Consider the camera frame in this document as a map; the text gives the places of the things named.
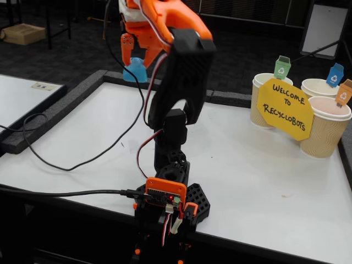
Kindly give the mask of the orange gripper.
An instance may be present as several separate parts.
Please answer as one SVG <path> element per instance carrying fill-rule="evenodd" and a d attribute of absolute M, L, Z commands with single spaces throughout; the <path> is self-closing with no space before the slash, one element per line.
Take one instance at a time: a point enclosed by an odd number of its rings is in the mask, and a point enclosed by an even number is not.
<path fill-rule="evenodd" d="M 123 63 L 125 66 L 131 64 L 134 35 L 139 46 L 146 50 L 144 66 L 147 69 L 162 51 L 168 53 L 171 46 L 162 40 L 156 27 L 151 24 L 151 19 L 146 17 L 145 12 L 141 9 L 141 1 L 121 0 L 118 1 L 118 5 L 125 30 L 128 32 L 122 34 L 120 38 Z"/>

